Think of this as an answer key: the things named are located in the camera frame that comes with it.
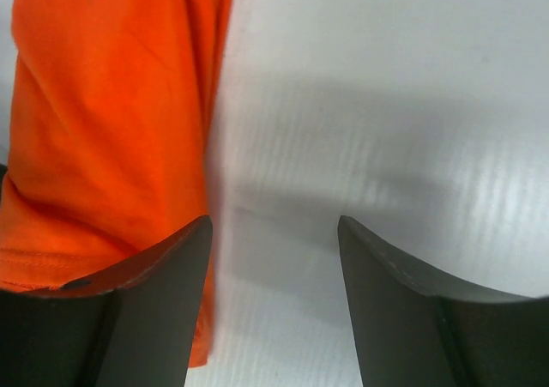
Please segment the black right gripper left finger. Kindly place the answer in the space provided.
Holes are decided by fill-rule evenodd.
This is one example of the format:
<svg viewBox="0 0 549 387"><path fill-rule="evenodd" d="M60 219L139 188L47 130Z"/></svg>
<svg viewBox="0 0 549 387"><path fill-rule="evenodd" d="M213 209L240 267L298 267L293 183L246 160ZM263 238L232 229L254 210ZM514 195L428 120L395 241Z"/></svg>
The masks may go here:
<svg viewBox="0 0 549 387"><path fill-rule="evenodd" d="M212 232L201 216L59 289L2 292L2 385L183 386Z"/></svg>

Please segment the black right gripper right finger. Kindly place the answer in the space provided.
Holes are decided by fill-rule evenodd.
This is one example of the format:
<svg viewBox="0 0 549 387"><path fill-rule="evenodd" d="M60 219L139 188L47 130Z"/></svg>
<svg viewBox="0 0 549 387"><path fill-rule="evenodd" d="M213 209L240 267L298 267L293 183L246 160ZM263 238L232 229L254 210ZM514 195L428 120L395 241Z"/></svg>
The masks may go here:
<svg viewBox="0 0 549 387"><path fill-rule="evenodd" d="M364 385L547 385L547 298L460 279L349 216L338 240Z"/></svg>

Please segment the orange t-shirt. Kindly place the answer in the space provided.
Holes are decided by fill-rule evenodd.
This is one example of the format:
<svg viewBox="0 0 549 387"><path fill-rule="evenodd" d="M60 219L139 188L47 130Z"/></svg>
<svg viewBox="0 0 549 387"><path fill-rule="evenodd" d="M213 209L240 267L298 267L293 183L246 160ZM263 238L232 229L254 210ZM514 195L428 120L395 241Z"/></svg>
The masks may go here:
<svg viewBox="0 0 549 387"><path fill-rule="evenodd" d="M56 289L208 212L232 0L14 0L1 286Z"/></svg>

